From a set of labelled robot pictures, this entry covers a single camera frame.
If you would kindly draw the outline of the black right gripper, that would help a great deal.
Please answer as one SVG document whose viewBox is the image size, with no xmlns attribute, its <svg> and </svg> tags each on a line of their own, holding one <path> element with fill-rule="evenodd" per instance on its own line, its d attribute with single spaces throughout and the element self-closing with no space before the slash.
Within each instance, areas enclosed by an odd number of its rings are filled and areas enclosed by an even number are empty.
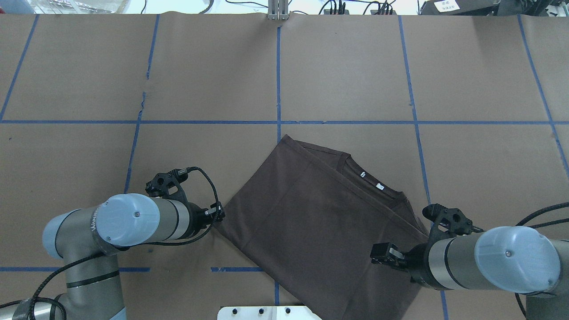
<svg viewBox="0 0 569 320">
<path fill-rule="evenodd" d="M 426 244 L 417 245 L 409 252 L 402 253 L 394 243 L 376 243 L 372 246 L 372 264 L 409 273 L 411 283 L 434 287 Z"/>
</svg>

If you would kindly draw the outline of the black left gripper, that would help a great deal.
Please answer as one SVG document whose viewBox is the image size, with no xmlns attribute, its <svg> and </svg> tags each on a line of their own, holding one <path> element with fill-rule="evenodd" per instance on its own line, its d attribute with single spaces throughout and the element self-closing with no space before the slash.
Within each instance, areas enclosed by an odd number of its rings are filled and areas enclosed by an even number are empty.
<svg viewBox="0 0 569 320">
<path fill-rule="evenodd" d="M 213 203 L 210 209 L 200 208 L 195 203 L 188 203 L 187 209 L 190 216 L 187 236 L 195 236 L 202 229 L 206 229 L 211 224 L 221 223 L 225 218 L 225 212 L 220 202 Z"/>
</svg>

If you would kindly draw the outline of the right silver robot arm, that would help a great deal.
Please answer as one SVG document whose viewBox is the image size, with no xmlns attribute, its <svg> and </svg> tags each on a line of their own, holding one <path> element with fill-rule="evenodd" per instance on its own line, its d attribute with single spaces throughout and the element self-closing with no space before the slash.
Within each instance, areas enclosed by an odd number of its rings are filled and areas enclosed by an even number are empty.
<svg viewBox="0 0 569 320">
<path fill-rule="evenodd" d="M 525 296 L 527 320 L 566 320 L 568 245 L 525 226 L 456 237 L 436 228 L 427 243 L 409 252 L 393 243 L 374 244 L 370 258 L 407 272 L 425 288 L 503 290 Z"/>
</svg>

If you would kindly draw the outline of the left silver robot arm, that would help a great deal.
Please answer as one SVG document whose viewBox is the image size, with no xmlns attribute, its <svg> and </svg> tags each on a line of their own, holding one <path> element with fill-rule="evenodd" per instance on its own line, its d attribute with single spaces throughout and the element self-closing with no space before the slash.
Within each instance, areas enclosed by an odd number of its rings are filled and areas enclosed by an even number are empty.
<svg viewBox="0 0 569 320">
<path fill-rule="evenodd" d="M 46 252 L 64 261 L 27 299 L 1 305 L 3 320 L 125 320 L 118 254 L 139 245 L 197 241 L 225 213 L 181 200 L 119 194 L 91 208 L 54 217 L 45 226 Z"/>
</svg>

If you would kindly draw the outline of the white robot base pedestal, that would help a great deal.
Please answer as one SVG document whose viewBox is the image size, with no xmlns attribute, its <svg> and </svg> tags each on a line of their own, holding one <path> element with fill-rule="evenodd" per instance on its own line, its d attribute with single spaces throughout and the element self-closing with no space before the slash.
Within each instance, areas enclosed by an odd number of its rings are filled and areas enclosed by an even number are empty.
<svg viewBox="0 0 569 320">
<path fill-rule="evenodd" d="M 319 320 L 306 306 L 227 306 L 220 308 L 218 320 Z"/>
</svg>

